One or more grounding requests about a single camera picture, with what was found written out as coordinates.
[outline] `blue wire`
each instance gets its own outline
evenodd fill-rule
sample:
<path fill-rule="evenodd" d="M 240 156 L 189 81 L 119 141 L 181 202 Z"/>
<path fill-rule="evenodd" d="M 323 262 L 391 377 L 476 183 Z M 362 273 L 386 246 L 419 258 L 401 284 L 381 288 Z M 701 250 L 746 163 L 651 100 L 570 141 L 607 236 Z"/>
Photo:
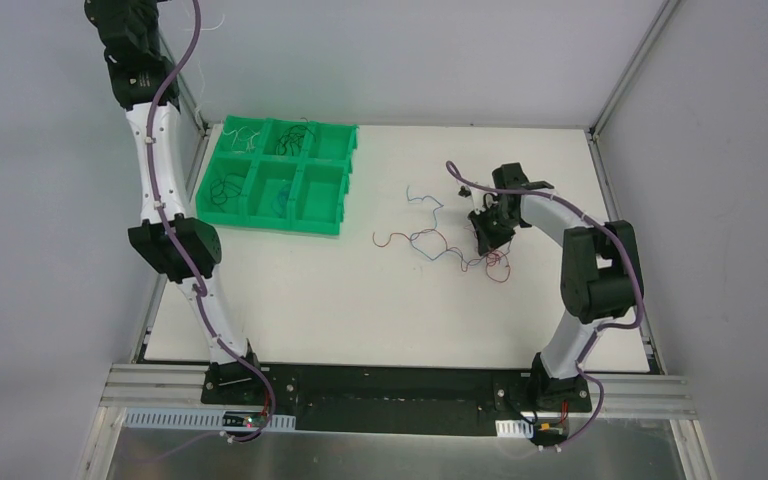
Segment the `blue wire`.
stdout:
<path fill-rule="evenodd" d="M 275 195 L 275 198 L 272 199 L 272 211 L 275 212 L 275 215 L 283 217 L 284 214 L 287 213 L 287 201 L 290 199 L 290 190 L 292 190 L 292 186 L 292 183 L 284 185 L 281 187 L 281 190 L 278 191 L 278 195 Z M 278 208 L 275 208 L 275 202 L 278 202 Z"/>
<path fill-rule="evenodd" d="M 408 185 L 407 188 L 405 188 L 405 197 L 407 197 L 408 203 L 414 202 L 416 200 L 419 200 L 419 202 L 422 203 L 422 202 L 424 202 L 427 199 L 431 199 L 431 200 L 434 201 L 434 203 L 437 204 L 437 207 L 435 207 L 434 210 L 431 211 L 431 214 L 434 217 L 434 227 L 433 227 L 433 230 L 437 230 L 437 225 L 438 225 L 437 211 L 440 210 L 441 208 L 443 208 L 445 205 L 443 205 L 443 203 L 440 200 L 437 200 L 436 198 L 434 198 L 431 195 L 425 195 L 425 196 L 422 196 L 422 197 L 411 197 L 410 196 L 410 185 Z M 427 258 L 428 260 L 430 260 L 432 262 L 436 261 L 438 258 L 442 257 L 443 255 L 445 255 L 447 253 L 453 253 L 453 254 L 457 255 L 458 258 L 460 258 L 460 260 L 461 260 L 461 268 L 463 268 L 464 265 L 466 265 L 466 268 L 474 267 L 474 266 L 478 265 L 479 263 L 481 263 L 484 260 L 484 257 L 479 257 L 479 258 L 475 258 L 475 259 L 472 259 L 472 260 L 467 260 L 466 258 L 464 258 L 463 253 L 461 253 L 460 250 L 456 250 L 456 249 L 454 249 L 452 247 L 449 247 L 447 250 L 443 250 L 442 252 L 438 253 L 436 256 L 432 257 L 431 255 L 425 253 L 424 250 L 422 250 L 421 248 L 416 246 L 416 244 L 414 243 L 415 241 L 419 240 L 419 238 L 424 233 L 429 233 L 429 232 L 420 230 L 419 232 L 411 233 L 410 235 L 408 235 L 408 242 L 410 243 L 411 247 L 414 250 L 416 250 L 417 252 L 421 253 L 425 258 Z M 511 253 L 511 242 L 508 242 L 507 245 L 508 245 L 508 249 L 505 252 L 505 255 Z"/>

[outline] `black mounting plate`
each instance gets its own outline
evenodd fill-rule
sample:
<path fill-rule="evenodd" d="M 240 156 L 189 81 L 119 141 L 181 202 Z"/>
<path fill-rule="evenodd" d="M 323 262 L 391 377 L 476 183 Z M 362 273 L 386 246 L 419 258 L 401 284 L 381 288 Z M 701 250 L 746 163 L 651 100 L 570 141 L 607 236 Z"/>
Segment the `black mounting plate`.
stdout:
<path fill-rule="evenodd" d="M 495 436 L 496 420 L 519 419 L 517 410 L 536 408 L 528 400 L 529 376 L 523 370 L 280 363 L 261 369 L 275 390 L 276 413 L 295 416 L 298 430 Z M 262 386 L 231 387 L 213 387 L 203 400 L 222 405 L 265 400 Z M 568 405 L 570 412 L 589 412 L 589 393 L 570 397 Z"/>

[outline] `gray wall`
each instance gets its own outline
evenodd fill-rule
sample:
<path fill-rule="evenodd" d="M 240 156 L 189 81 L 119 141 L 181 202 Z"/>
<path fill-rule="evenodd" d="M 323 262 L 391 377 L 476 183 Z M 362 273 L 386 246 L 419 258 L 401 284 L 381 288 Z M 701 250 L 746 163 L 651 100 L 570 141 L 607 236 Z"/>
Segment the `gray wall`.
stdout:
<path fill-rule="evenodd" d="M 213 0 L 184 74 L 211 120 L 590 125 L 660 4 Z M 191 8 L 161 6 L 178 54 Z"/>
<path fill-rule="evenodd" d="M 720 477 L 768 478 L 768 2 L 685 2 L 601 151 Z"/>
<path fill-rule="evenodd" d="M 101 52 L 80 1 L 0 2 L 0 478 L 76 471 L 155 275 Z"/>

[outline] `red wire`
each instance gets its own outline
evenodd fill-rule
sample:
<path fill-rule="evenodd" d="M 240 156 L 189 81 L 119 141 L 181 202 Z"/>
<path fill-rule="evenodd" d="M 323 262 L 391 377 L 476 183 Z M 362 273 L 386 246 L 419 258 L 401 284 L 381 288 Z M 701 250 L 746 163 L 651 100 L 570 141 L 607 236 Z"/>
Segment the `red wire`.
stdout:
<path fill-rule="evenodd" d="M 265 416 L 265 420 L 269 419 L 269 395 L 266 395 L 266 399 L 263 401 L 263 410 L 260 411 L 261 416 Z"/>
<path fill-rule="evenodd" d="M 458 247 L 450 247 L 449 246 L 449 241 L 446 240 L 446 237 L 442 233 L 440 233 L 440 231 L 437 230 L 436 228 L 426 228 L 425 230 L 421 230 L 419 232 L 414 232 L 414 233 L 412 233 L 410 235 L 404 234 L 402 232 L 393 232 L 393 233 L 390 234 L 389 237 L 387 237 L 387 241 L 385 243 L 383 243 L 383 244 L 379 244 L 378 242 L 375 241 L 375 232 L 372 232 L 372 243 L 376 247 L 378 247 L 378 248 L 384 248 L 387 245 L 390 245 L 390 242 L 393 241 L 393 236 L 404 237 L 405 240 L 407 240 L 408 242 L 414 242 L 420 236 L 425 235 L 427 233 L 436 233 L 440 238 L 443 239 L 443 245 L 445 246 L 445 249 L 443 250 L 443 252 L 457 252 L 457 254 L 461 257 L 461 271 L 462 272 L 466 273 L 467 271 L 469 271 L 470 267 L 472 267 L 472 266 L 474 266 L 476 264 L 475 263 L 476 261 L 481 260 L 481 257 L 475 258 L 475 259 L 472 259 L 472 260 L 466 260 L 466 256 L 463 254 L 463 251 L 461 251 L 461 249 L 458 248 Z M 485 255 L 483 258 L 484 258 L 484 263 L 485 263 L 485 265 L 484 265 L 484 273 L 485 273 L 485 275 L 487 275 L 487 278 L 489 278 L 490 280 L 493 280 L 496 283 L 505 283 L 505 282 L 508 281 L 509 278 L 511 278 L 511 264 L 510 264 L 510 261 L 508 260 L 508 255 L 506 253 L 502 252 L 501 250 L 493 250 L 492 252 L 490 252 L 487 255 Z M 502 263 L 502 259 L 505 260 L 504 267 L 505 267 L 505 270 L 506 270 L 507 274 L 505 275 L 505 278 L 500 280 L 500 279 L 494 278 L 492 275 L 490 275 L 490 269 L 492 267 L 500 265 Z"/>
<path fill-rule="evenodd" d="M 569 403 L 564 400 L 564 403 L 561 404 L 561 421 L 558 423 L 563 424 L 567 418 L 569 418 Z"/>

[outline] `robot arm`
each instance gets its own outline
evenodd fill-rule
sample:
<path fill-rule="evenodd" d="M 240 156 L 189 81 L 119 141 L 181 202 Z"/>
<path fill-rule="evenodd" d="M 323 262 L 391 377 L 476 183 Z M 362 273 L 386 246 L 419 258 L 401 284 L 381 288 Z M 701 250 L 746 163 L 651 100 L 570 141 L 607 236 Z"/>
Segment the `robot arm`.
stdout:
<path fill-rule="evenodd" d="M 519 164 L 494 170 L 493 181 L 497 190 L 535 194 L 491 194 L 462 187 L 462 195 L 473 198 L 469 219 L 477 233 L 479 254 L 510 242 L 515 227 L 535 227 L 563 249 L 560 286 L 565 311 L 552 340 L 535 356 L 527 386 L 532 405 L 556 410 L 564 400 L 575 399 L 579 392 L 586 391 L 579 364 L 590 352 L 591 339 L 600 325 L 624 316 L 636 304 L 632 280 L 623 268 L 617 247 L 602 231 L 556 201 L 552 185 L 530 182 Z M 622 242 L 642 294 L 634 229 L 625 221 L 603 224 Z M 599 258 L 610 265 L 600 268 Z"/>
<path fill-rule="evenodd" d="M 193 218 L 187 199 L 178 147 L 179 90 L 174 78 L 167 80 L 175 67 L 160 52 L 157 3 L 94 0 L 85 2 L 84 9 L 104 43 L 113 94 L 125 109 L 138 152 L 141 224 L 128 230 L 128 238 L 158 273 L 175 282 L 201 319 L 210 349 L 205 385 L 212 392 L 206 395 L 215 397 L 203 401 L 223 403 L 224 387 L 239 394 L 240 388 L 257 383 L 250 380 L 259 372 L 241 361 L 256 369 L 257 357 L 247 339 L 231 328 L 218 275 L 219 236 L 211 225 Z"/>

